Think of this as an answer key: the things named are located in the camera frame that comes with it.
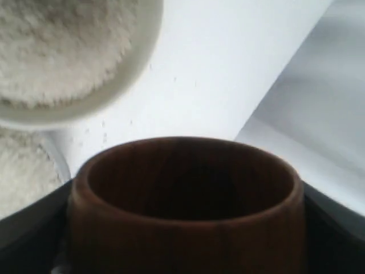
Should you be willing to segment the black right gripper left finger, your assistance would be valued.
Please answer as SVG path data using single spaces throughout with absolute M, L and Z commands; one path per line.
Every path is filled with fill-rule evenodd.
M 51 273 L 62 246 L 72 181 L 1 220 L 1 273 Z

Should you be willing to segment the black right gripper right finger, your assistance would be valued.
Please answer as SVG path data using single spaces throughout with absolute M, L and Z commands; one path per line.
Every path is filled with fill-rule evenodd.
M 364 216 L 304 183 L 307 272 L 364 273 Z

